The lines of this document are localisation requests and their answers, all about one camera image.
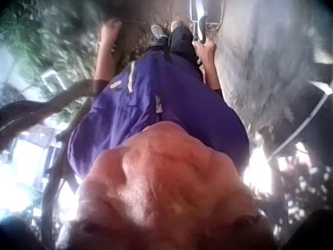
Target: person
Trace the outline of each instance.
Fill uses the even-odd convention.
[[[101,30],[95,100],[70,138],[83,183],[68,249],[275,249],[240,178],[249,141],[223,100],[215,43],[154,25],[156,46],[114,76],[120,26]]]

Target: purple shirt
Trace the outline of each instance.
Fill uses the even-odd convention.
[[[73,131],[68,159],[84,178],[97,156],[159,121],[172,121],[189,135],[227,154],[241,174],[249,141],[236,113],[204,85],[194,65],[171,54],[149,52],[131,63],[94,101]]]

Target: black pants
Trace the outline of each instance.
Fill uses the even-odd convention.
[[[151,49],[168,49],[169,53],[181,56],[191,64],[199,67],[197,64],[199,58],[197,57],[196,51],[194,50],[192,41],[192,32],[186,26],[181,25],[174,29],[169,38],[161,37],[158,39],[156,46]]]

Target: foot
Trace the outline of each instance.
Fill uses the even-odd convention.
[[[174,29],[176,29],[180,25],[182,25],[182,22],[180,22],[180,21],[173,21],[172,24],[171,24],[171,32],[173,32]]]
[[[162,37],[168,37],[165,32],[163,31],[162,27],[158,26],[158,25],[153,25],[151,26],[151,32],[154,35],[154,37],[158,40]]]

